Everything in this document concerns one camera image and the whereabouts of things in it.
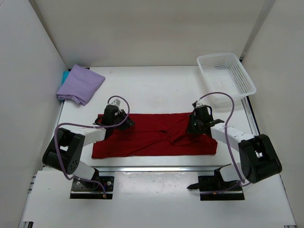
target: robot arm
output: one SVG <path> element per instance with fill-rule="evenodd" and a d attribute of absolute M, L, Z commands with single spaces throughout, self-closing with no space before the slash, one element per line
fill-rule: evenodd
<path fill-rule="evenodd" d="M 120 123 L 126 117 L 126 113 L 124 110 L 119 109 L 119 104 L 120 101 L 118 99 L 108 104 L 104 110 L 104 115 L 98 117 L 94 124 L 99 126 L 112 126 Z M 122 125 L 116 128 L 123 131 L 133 125 L 135 125 L 135 123 L 130 118 L 127 118 Z M 113 127 L 81 128 L 71 131 L 65 128 L 59 128 L 57 131 L 57 141 L 66 173 L 86 180 L 99 181 L 98 170 L 80 161 L 82 148 L 91 143 L 107 139 L 113 133 L 113 130 Z M 54 138 L 47 147 L 42 161 L 44 165 L 62 171 L 56 153 Z M 95 189 L 97 186 L 96 183 L 85 181 L 82 181 L 82 184 L 88 189 Z"/>
<path fill-rule="evenodd" d="M 195 103 L 193 106 L 187 132 L 207 134 L 227 144 L 224 121 L 213 120 L 212 108 L 207 105 L 196 106 Z M 257 183 L 282 171 L 282 165 L 267 135 L 255 136 L 228 126 L 227 132 L 230 146 L 239 152 L 241 163 L 237 167 L 242 170 L 243 179 Z M 219 172 L 224 181 L 239 180 L 234 165 L 224 166 Z"/>

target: folded purple towel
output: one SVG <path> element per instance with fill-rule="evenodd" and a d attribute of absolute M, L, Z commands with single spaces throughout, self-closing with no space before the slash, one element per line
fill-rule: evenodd
<path fill-rule="evenodd" d="M 104 76 L 75 64 L 58 90 L 57 97 L 60 100 L 71 99 L 85 106 L 104 80 Z"/>

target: wire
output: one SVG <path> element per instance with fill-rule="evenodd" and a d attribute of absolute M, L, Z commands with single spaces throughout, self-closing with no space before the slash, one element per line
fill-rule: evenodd
<path fill-rule="evenodd" d="M 230 146 L 230 142 L 229 142 L 229 138 L 228 138 L 228 130 L 227 130 L 227 128 L 228 128 L 228 122 L 229 122 L 229 120 L 231 119 L 231 117 L 232 117 L 232 115 L 233 115 L 233 112 L 234 112 L 235 103 L 234 103 L 233 98 L 232 98 L 230 95 L 228 95 L 228 94 L 226 94 L 226 93 L 223 93 L 223 92 L 212 92 L 212 93 L 205 94 L 204 96 L 201 96 L 195 103 L 197 103 L 198 101 L 200 101 L 200 100 L 203 99 L 204 97 L 209 96 L 209 95 L 212 95 L 212 94 L 222 94 L 222 95 L 225 95 L 225 96 L 227 96 L 227 97 L 231 100 L 231 103 L 232 103 L 231 112 L 230 112 L 230 115 L 228 116 L 227 120 L 225 121 L 225 127 L 224 127 L 224 128 L 225 128 L 225 138 L 226 138 L 226 143 L 227 143 L 228 151 L 229 151 L 229 154 L 230 154 L 232 163 L 233 163 L 233 165 L 234 165 L 234 167 L 235 167 L 235 169 L 236 169 L 236 171 L 237 171 L 238 177 L 239 177 L 239 179 L 240 179 L 240 181 L 235 185 L 235 186 L 237 186 L 237 185 L 240 185 L 241 183 L 245 183 L 245 180 L 243 179 L 243 177 L 242 177 L 242 175 L 241 175 L 241 173 L 240 173 L 240 171 L 239 171 L 239 169 L 238 169 L 236 160 L 234 159 L 234 156 L 233 156 L 233 153 L 232 153 L 232 150 L 231 150 L 231 146 Z M 206 193 L 206 194 L 213 194 L 213 193 L 218 193 L 218 192 L 225 192 L 225 191 L 227 191 L 227 190 L 229 190 L 229 189 L 222 190 L 222 191 L 209 192 L 209 193 Z"/>
<path fill-rule="evenodd" d="M 241 185 L 241 184 L 240 184 L 240 186 L 241 186 L 241 187 L 246 187 L 246 186 L 248 186 L 249 184 L 251 184 L 251 183 L 249 182 L 249 183 L 244 184 L 244 185 Z"/>
<path fill-rule="evenodd" d="M 124 121 L 126 121 L 126 119 L 129 117 L 129 113 L 130 113 L 130 106 L 129 106 L 129 103 L 121 96 L 117 96 L 117 95 L 114 95 L 114 96 L 111 96 L 109 99 L 108 99 L 108 103 L 109 101 L 114 98 L 114 97 L 118 97 L 118 98 L 121 98 L 128 106 L 128 113 L 127 115 L 125 116 L 125 118 L 118 124 L 114 124 L 114 125 L 111 125 L 111 126 L 87 126 L 87 125 L 81 125 L 81 124 L 76 124 L 76 123 L 61 123 L 61 124 L 58 124 L 57 127 L 55 128 L 55 132 L 54 132 L 54 142 L 55 142 L 55 149 L 56 149 L 56 153 L 57 153 L 57 157 L 58 157 L 58 160 L 59 160 L 59 164 L 60 164 L 60 168 L 64 174 L 64 176 L 70 181 L 72 179 L 77 179 L 77 180 L 81 180 L 81 181 L 85 181 L 85 182 L 91 182 L 91 183 L 96 183 L 98 185 L 100 185 L 100 187 L 102 188 L 102 190 L 104 191 L 104 198 L 106 199 L 106 192 L 105 192 L 105 188 L 104 186 L 102 185 L 102 183 L 100 183 L 99 181 L 96 181 L 96 180 L 87 180 L 87 179 L 84 179 L 84 178 L 80 178 L 80 177 L 77 177 L 77 176 L 72 176 L 72 177 L 69 177 L 68 174 L 67 174 L 67 171 L 65 170 L 65 167 L 63 165 L 63 162 L 62 162 L 62 158 L 61 158 L 61 155 L 60 155 L 60 150 L 59 150 L 59 145 L 58 145 L 58 139 L 57 139 L 57 131 L 59 129 L 59 127 L 61 126 L 64 126 L 64 125 L 70 125 L 70 126 L 76 126 L 76 127 L 85 127 L 85 128 L 110 128 L 110 127 L 118 127 L 120 125 L 122 125 L 124 123 Z"/>

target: white basket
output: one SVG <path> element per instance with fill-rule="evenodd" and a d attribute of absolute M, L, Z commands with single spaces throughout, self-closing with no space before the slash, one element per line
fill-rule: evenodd
<path fill-rule="evenodd" d="M 200 71 L 205 79 L 209 92 L 223 92 L 234 100 L 254 94 L 257 89 L 249 75 L 233 53 L 220 53 L 199 56 L 197 58 Z M 210 95 L 215 104 L 229 101 L 224 95 Z"/>

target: black mounting plate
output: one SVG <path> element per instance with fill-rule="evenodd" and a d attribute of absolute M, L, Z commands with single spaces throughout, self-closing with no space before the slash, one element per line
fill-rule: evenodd
<path fill-rule="evenodd" d="M 227 186 L 222 186 L 221 189 L 217 188 L 214 185 L 207 184 L 212 181 L 214 176 L 199 176 L 199 195 L 200 201 L 214 201 L 214 200 L 244 200 L 243 189 L 240 186 L 236 186 L 230 190 L 225 191 L 224 193 L 217 194 L 203 194 L 204 192 L 210 191 L 219 191 L 229 188 L 231 185 L 235 185 L 232 181 L 227 184 Z"/>
<path fill-rule="evenodd" d="M 106 191 L 106 199 L 111 200 L 114 187 L 114 177 L 113 176 L 100 176 L 99 181 L 103 184 Z M 83 184 L 77 179 L 73 179 L 70 199 L 96 199 L 104 200 L 105 196 L 103 190 L 99 186 L 96 190 L 88 190 Z"/>

